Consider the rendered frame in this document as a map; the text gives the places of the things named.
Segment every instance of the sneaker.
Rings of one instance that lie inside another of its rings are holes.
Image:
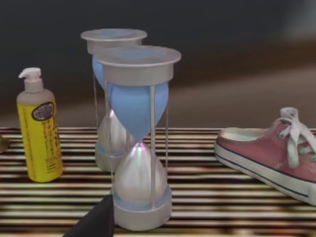
[[[281,109],[269,129],[224,129],[215,154],[230,168],[316,205],[316,139],[300,123],[297,109]]]

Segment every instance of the hourglass base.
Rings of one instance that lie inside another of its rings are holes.
[[[124,156],[111,156],[99,143],[95,145],[95,163],[105,172],[114,173]]]
[[[120,227],[130,231],[148,231],[156,229],[166,223],[172,212],[172,195],[169,185],[156,207],[150,205],[137,207],[122,201],[114,191],[114,219]]]

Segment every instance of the hourglass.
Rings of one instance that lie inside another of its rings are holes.
[[[114,172],[122,157],[135,144],[134,139],[126,132],[113,110],[109,107],[108,93],[105,91],[106,114],[99,124],[96,82],[104,89],[102,66],[96,62],[94,55],[103,49],[118,46],[140,45],[147,34],[132,29],[100,29],[86,31],[81,38],[87,41],[88,53],[92,55],[93,88],[98,142],[95,145],[95,161],[97,166]]]
[[[115,221],[128,230],[151,230],[171,216],[171,189],[156,157],[155,126],[167,106],[173,64],[180,59],[178,51],[155,46],[108,48],[96,55],[111,88],[111,107],[137,141],[118,165],[111,191]],[[143,143],[149,133],[150,148]]]

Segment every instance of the pump bottle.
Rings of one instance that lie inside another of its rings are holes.
[[[39,68],[26,68],[25,91],[17,97],[28,176],[50,182],[63,173],[54,94],[44,89]]]

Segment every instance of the table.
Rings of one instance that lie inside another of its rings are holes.
[[[286,197],[218,163],[219,129],[169,130],[172,218],[161,228],[118,237],[311,236],[316,208]],[[64,175],[38,184],[27,177],[19,129],[0,128],[11,148],[0,155],[0,237],[60,237],[108,194],[111,177],[94,163],[94,128],[61,128]],[[157,129],[157,155],[165,161],[165,131]]]

